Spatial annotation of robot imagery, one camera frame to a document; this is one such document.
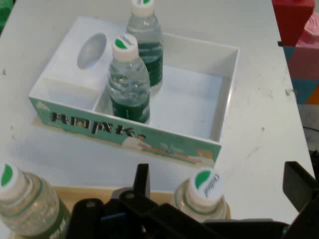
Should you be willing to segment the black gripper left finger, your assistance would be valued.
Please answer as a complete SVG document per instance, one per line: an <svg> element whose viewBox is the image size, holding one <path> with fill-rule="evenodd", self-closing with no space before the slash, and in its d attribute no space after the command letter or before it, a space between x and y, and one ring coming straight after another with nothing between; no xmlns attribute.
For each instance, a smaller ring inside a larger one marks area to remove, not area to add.
<svg viewBox="0 0 319 239"><path fill-rule="evenodd" d="M78 201L71 214L73 239L215 239L217 234L170 204L150 199L148 164L137 166L133 186L104 203Z"/></svg>

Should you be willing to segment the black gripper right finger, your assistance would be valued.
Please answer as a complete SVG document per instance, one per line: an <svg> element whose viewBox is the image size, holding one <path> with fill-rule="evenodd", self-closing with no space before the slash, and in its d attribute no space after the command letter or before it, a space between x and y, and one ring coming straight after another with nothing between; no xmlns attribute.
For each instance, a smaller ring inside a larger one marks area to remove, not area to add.
<svg viewBox="0 0 319 239"><path fill-rule="evenodd" d="M283 191L298 211L287 227L285 239L317 239L319 237L319 182L298 162L284 166Z"/></svg>

